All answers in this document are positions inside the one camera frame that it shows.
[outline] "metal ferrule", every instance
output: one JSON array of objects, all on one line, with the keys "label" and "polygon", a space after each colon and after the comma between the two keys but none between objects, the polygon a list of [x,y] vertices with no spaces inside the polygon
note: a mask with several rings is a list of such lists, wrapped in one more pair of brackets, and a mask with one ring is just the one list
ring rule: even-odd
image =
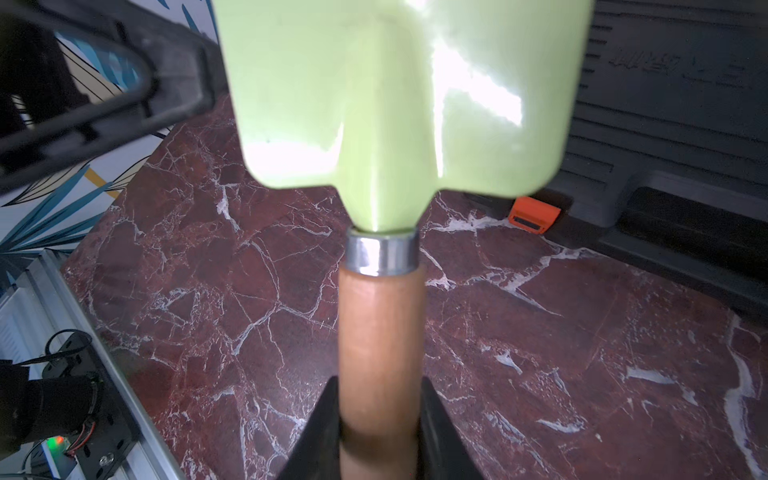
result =
[{"label": "metal ferrule", "polygon": [[419,266],[419,232],[346,231],[346,268],[368,276],[405,275]]}]

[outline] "marble countertop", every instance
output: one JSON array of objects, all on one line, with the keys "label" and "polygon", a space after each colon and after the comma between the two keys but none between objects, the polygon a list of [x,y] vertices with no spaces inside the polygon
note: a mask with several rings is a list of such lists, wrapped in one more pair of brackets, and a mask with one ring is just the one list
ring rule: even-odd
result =
[{"label": "marble countertop", "polygon": [[[332,188],[250,178],[225,99],[63,266],[190,479],[285,463],[337,371],[348,225]],[[460,194],[435,197],[421,241],[425,373],[486,478],[766,477],[768,329]]]}]

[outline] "black bracket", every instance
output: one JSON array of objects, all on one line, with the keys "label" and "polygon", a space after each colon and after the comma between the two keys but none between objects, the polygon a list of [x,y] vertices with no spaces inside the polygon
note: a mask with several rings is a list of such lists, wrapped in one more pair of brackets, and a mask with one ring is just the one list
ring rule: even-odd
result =
[{"label": "black bracket", "polygon": [[[0,27],[20,24],[58,31],[114,52],[131,64],[137,83],[101,104],[75,102],[80,105],[71,105],[76,108],[34,129],[17,127],[0,137],[0,194],[208,111],[227,90],[215,42],[128,0],[0,2]],[[13,58],[8,48],[0,43],[0,54],[5,54],[0,60]],[[48,87],[61,92],[61,79],[51,79]]]},{"label": "black bracket", "polygon": [[[77,349],[86,343],[81,334],[74,333],[59,351]],[[91,438],[76,451],[76,456],[87,480],[110,478],[138,442],[141,430],[93,346],[88,345],[73,356],[54,360],[43,369],[44,379],[60,376],[88,376],[98,382],[100,392],[93,414],[96,426]],[[77,437],[74,434],[67,439],[73,443]]]}]

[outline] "black cable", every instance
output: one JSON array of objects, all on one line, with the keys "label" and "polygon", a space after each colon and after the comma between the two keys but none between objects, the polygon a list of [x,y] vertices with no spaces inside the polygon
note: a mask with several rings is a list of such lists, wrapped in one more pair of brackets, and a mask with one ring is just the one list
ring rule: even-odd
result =
[{"label": "black cable", "polygon": [[59,480],[56,477],[35,475],[34,473],[0,473],[0,478],[31,478],[32,480]]},{"label": "black cable", "polygon": [[29,452],[27,452],[27,455],[24,455],[24,460],[22,460],[22,470],[26,470],[27,469],[27,458],[29,458],[29,456],[32,455],[32,452],[34,452],[37,447],[42,445],[42,443],[44,441],[45,440],[43,439],[43,440],[38,440],[37,442],[35,442],[35,444],[32,446],[32,448],[29,449]]},{"label": "black cable", "polygon": [[[84,335],[88,339],[88,343],[86,343],[83,346],[79,346],[77,348],[71,349],[71,350],[65,350],[63,352],[51,353],[51,342],[53,342],[53,339],[56,338],[57,336],[59,336],[59,334],[66,333],[66,332],[81,333],[82,335]],[[53,335],[51,335],[51,338],[49,338],[48,341],[46,342],[46,344],[45,344],[45,355],[40,356],[40,357],[38,357],[36,359],[30,359],[30,360],[26,360],[26,361],[21,362],[21,363],[17,363],[16,365],[18,365],[18,366],[31,365],[33,363],[45,363],[45,362],[51,362],[52,360],[56,360],[56,359],[63,359],[66,356],[72,356],[75,353],[82,352],[83,350],[87,349],[93,343],[93,341],[94,341],[93,337],[91,337],[88,333],[83,332],[82,330],[78,330],[78,329],[63,329],[63,330],[59,330],[58,332],[56,332]]]}]

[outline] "orange clip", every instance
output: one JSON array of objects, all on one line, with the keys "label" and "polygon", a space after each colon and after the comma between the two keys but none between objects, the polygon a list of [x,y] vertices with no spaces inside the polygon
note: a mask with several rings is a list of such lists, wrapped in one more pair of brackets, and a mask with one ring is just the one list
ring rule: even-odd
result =
[{"label": "orange clip", "polygon": [[552,226],[560,209],[534,198],[519,197],[509,212],[509,223],[531,233],[541,235]]}]

